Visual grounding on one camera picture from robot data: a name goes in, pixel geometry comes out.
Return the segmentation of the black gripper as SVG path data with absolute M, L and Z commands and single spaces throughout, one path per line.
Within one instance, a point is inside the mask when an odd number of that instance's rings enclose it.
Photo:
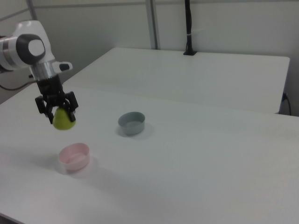
M 35 102 L 40 114 L 44 114 L 53 124 L 53 108 L 63 107 L 71 122 L 75 122 L 75 112 L 78 102 L 74 92 L 64 93 L 59 76 L 37 81 L 37 86 L 41 96 L 35 98 Z

